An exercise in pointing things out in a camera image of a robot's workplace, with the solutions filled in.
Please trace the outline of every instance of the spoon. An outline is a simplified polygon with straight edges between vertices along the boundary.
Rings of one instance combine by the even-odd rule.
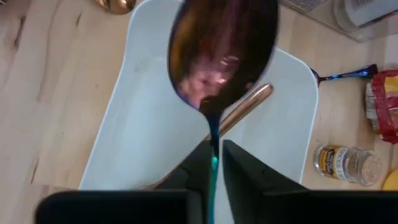
[[[127,14],[136,5],[136,0],[95,0],[102,8],[113,14]]]
[[[210,126],[209,224],[214,223],[220,118],[263,74],[275,44],[278,13],[278,0],[186,0],[172,27],[170,81]]]
[[[348,73],[339,74],[339,75],[330,75],[328,77],[320,77],[318,75],[318,73],[316,71],[314,71],[314,69],[312,69],[312,68],[311,68],[311,71],[315,75],[318,85],[323,81],[337,80],[340,78],[353,78],[353,77],[372,78],[374,75],[379,73],[379,70],[377,69],[376,64],[368,65],[366,67],[360,68],[353,72],[348,72]]]

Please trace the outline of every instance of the white container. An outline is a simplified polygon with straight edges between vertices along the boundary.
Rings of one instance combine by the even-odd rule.
[[[148,0],[132,13],[123,65],[80,189],[138,189],[156,183],[208,134],[206,119],[175,94],[167,74],[167,46],[179,5]],[[279,49],[257,86],[265,83],[272,83],[274,92],[223,139],[301,182],[317,83],[306,64]],[[232,223],[220,168],[215,218]]]

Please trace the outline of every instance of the gold spoon handle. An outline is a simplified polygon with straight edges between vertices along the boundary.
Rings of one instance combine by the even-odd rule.
[[[220,124],[220,137],[227,133],[235,124],[240,122],[246,115],[248,115],[254,108],[260,105],[264,100],[271,95],[274,90],[271,84],[265,84],[254,90],[239,106],[223,119]],[[210,140],[208,134],[204,141]]]

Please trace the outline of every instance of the bottle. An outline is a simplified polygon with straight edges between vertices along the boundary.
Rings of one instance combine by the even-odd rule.
[[[315,170],[326,177],[372,186],[380,178],[382,161],[372,151],[358,147],[322,144],[313,157]]]
[[[371,25],[398,10],[397,0],[335,0],[333,13],[347,32]]]

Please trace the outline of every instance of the black object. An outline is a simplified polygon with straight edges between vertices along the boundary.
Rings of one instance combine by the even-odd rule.
[[[41,202],[35,222],[206,223],[210,161],[211,146],[202,142],[155,190],[58,193]],[[396,222],[397,192],[308,190],[229,140],[223,167],[237,224]]]

